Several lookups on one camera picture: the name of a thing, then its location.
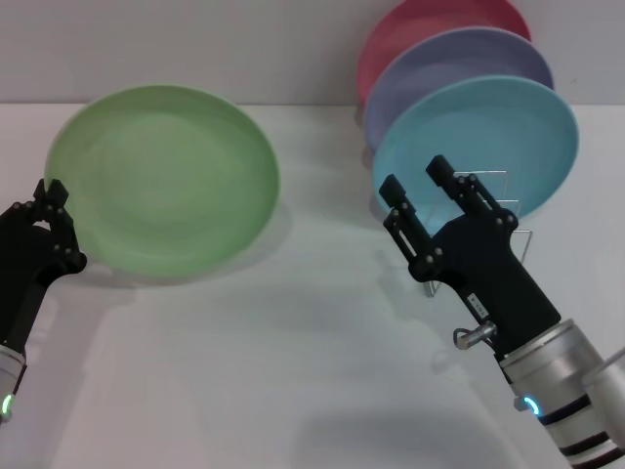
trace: green led light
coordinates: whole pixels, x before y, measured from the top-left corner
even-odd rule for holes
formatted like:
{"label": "green led light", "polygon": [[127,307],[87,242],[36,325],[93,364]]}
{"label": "green led light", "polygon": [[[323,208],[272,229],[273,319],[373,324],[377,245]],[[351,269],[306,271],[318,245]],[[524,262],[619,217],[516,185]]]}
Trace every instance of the green led light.
{"label": "green led light", "polygon": [[10,394],[6,398],[4,398],[4,401],[2,402],[2,414],[3,415],[6,415],[7,413],[9,413],[9,410],[11,410],[12,401],[13,401],[13,394]]}

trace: plate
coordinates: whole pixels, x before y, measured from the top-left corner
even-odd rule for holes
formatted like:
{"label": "plate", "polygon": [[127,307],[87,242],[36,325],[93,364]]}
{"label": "plate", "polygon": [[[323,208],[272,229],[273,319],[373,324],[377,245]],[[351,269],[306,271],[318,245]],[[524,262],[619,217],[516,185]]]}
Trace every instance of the plate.
{"label": "plate", "polygon": [[488,74],[528,78],[554,88],[547,62],[519,35],[492,27],[452,29],[397,57],[377,81],[364,113],[364,132],[375,152],[409,107],[458,81]]}
{"label": "plate", "polygon": [[81,249],[150,277],[190,276],[245,249],[276,205],[273,150],[235,105],[148,85],[80,110],[56,137],[45,180],[69,191]]}
{"label": "plate", "polygon": [[575,117],[553,90],[504,75],[443,88],[407,110],[373,160],[373,187],[395,174],[426,230],[435,234],[459,216],[457,206],[426,174],[438,154],[458,172],[481,172],[497,199],[523,217],[551,197],[570,172],[578,148]]}
{"label": "plate", "polygon": [[406,0],[373,29],[360,55],[358,97],[365,104],[387,66],[435,34],[464,26],[494,26],[529,39],[521,14],[504,0]]}

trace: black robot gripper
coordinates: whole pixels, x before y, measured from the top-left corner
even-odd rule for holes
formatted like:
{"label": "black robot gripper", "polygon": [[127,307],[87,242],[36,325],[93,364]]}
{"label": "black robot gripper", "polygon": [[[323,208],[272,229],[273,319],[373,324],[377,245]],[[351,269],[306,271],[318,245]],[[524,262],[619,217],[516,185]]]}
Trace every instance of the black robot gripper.
{"label": "black robot gripper", "polygon": [[34,200],[15,202],[0,215],[0,345],[20,354],[48,287],[87,265],[64,209],[67,197],[60,181],[53,180],[46,190],[41,180]]}
{"label": "black robot gripper", "polygon": [[510,246],[519,226],[517,216],[502,208],[475,174],[457,176],[442,155],[426,171],[464,214],[430,235],[391,175],[380,188],[391,208],[384,226],[415,280],[449,285],[480,326],[496,331],[484,341],[501,361],[560,322],[561,316]]}

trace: pink plate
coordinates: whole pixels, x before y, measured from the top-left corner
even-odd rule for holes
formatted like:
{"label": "pink plate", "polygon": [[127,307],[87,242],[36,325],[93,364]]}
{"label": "pink plate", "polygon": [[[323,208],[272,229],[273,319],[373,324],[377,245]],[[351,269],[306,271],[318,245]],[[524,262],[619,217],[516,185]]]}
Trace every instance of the pink plate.
{"label": "pink plate", "polygon": [[405,0],[373,29],[358,63],[361,104],[386,67],[402,52],[435,34],[465,26],[493,26],[529,39],[521,14],[506,0]]}

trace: light blue plate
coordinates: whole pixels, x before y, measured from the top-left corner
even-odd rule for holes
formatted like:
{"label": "light blue plate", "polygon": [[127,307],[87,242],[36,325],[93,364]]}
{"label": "light blue plate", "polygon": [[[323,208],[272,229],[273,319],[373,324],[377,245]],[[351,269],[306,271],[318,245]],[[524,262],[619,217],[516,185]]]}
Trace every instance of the light blue plate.
{"label": "light blue plate", "polygon": [[439,90],[395,122],[376,152],[373,188],[388,210],[378,190],[395,174],[434,234],[462,214],[426,173],[443,154],[456,171],[478,172],[495,198],[512,200],[502,206],[523,217],[564,182],[578,141],[575,117],[551,89],[515,76],[473,78]]}

